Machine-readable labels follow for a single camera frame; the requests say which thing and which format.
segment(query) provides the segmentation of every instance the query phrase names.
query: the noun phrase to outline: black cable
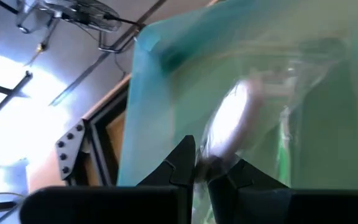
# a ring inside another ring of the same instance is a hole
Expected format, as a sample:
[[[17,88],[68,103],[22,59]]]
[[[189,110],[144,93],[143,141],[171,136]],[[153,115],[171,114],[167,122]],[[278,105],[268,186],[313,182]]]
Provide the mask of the black cable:
[[[73,22],[74,25],[78,26],[81,30],[83,30],[84,32],[86,32],[90,37],[92,37],[92,39],[94,39],[95,41],[99,42],[99,40],[94,37],[89,31],[87,31],[86,29],[82,28],[80,25],[78,25],[76,22]]]
[[[120,71],[122,71],[122,77],[121,80],[126,76],[127,72],[121,67],[121,65],[118,63],[117,61],[117,54],[114,54],[114,63],[116,64],[116,66],[118,67],[118,69],[120,69]]]

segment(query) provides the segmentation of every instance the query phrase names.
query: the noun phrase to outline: black frame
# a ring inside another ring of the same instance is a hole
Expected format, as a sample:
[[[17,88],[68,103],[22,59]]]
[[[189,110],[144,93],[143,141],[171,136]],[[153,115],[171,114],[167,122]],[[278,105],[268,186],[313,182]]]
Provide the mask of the black frame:
[[[116,185],[118,177],[118,161],[112,153],[113,148],[106,126],[126,110],[128,87],[129,85],[126,85],[117,92],[88,119],[88,140],[92,144],[91,161],[99,184],[104,186]]]
[[[91,161],[98,185],[116,185],[118,158],[113,153],[106,127],[126,110],[128,89],[129,82],[121,86],[88,119],[79,121],[57,142],[60,175],[66,185],[90,185],[89,170],[85,167],[87,159]]]

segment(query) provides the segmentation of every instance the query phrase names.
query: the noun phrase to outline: wooden panel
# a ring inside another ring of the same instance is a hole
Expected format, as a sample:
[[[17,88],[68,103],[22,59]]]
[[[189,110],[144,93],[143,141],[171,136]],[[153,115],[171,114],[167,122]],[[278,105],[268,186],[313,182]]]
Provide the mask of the wooden panel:
[[[29,193],[47,186],[65,185],[60,179],[57,153],[53,149],[41,164],[30,164],[26,167],[27,187]]]
[[[96,176],[96,173],[94,172],[94,167],[92,164],[91,157],[88,156],[85,161],[85,169],[86,169],[86,176],[88,178],[88,184],[89,186],[98,186],[98,177]]]
[[[124,140],[125,115],[124,111],[106,127],[110,137],[113,153],[118,161],[118,164],[121,158],[122,142]]]

